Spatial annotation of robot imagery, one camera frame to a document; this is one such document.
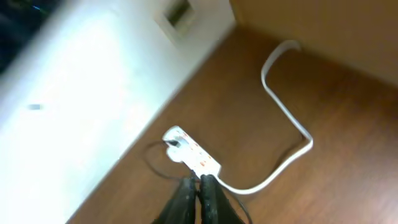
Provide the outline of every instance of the wooden panel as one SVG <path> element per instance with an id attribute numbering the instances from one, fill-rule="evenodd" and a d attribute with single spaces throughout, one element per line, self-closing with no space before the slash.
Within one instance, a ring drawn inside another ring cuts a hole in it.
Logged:
<path id="1" fill-rule="evenodd" d="M 246 26 L 398 85 L 398 1 L 233 0 Z"/>
<path id="2" fill-rule="evenodd" d="M 227 183 L 247 188 L 262 181 L 302 141 L 261 86 L 260 69 L 276 45 L 233 32 L 70 223 L 150 223 L 177 183 L 155 176 L 142 148 L 176 124 L 221 163 Z M 268 83 L 315 146 L 270 186 L 241 197 L 254 222 L 397 223 L 398 91 L 298 52 L 276 62 Z M 188 173 L 162 148 L 152 156 L 164 172 Z"/>

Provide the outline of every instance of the wooden floor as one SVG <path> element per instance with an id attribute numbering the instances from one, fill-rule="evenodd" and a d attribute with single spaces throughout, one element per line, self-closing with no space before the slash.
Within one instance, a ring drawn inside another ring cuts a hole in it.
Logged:
<path id="1" fill-rule="evenodd" d="M 304 143 L 261 85 L 276 45 L 235 30 L 70 223 L 150 223 L 177 183 L 155 176 L 142 148 L 173 125 L 221 163 L 230 185 L 263 181 Z M 254 223 L 398 223 L 398 90 L 302 52 L 287 52 L 267 82 L 313 135 L 314 148 L 264 190 L 240 197 Z M 164 149 L 152 155 L 164 172 L 188 173 Z"/>

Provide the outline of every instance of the white wall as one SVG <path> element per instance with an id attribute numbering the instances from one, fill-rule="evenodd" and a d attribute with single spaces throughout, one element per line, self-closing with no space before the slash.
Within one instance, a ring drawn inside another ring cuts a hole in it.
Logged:
<path id="1" fill-rule="evenodd" d="M 232 28 L 228 0 L 197 3 L 178 43 L 154 20 L 161 0 L 52 18 L 0 83 L 0 223 L 65 223 Z"/>

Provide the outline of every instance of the wall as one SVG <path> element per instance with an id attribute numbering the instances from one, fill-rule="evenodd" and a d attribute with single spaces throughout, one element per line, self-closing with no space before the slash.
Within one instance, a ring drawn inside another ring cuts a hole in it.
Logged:
<path id="1" fill-rule="evenodd" d="M 243 24 L 398 85 L 398 2 L 233 0 Z"/>
<path id="2" fill-rule="evenodd" d="M 234 26 L 227 0 L 203 0 L 173 43 L 166 3 L 68 1 L 4 74 L 0 223 L 65 223 Z"/>

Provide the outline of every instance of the floor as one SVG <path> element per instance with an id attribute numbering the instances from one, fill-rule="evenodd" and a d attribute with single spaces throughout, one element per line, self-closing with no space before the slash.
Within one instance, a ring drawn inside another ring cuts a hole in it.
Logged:
<path id="1" fill-rule="evenodd" d="M 150 223 L 177 183 L 154 175 L 142 148 L 176 124 L 222 164 L 225 182 L 248 188 L 264 180 L 304 144 L 261 86 L 260 69 L 276 45 L 236 29 L 69 222 Z M 267 82 L 313 135 L 314 148 L 264 190 L 240 197 L 254 223 L 397 223 L 398 90 L 293 51 Z M 188 173 L 162 150 L 152 152 L 154 164 Z"/>

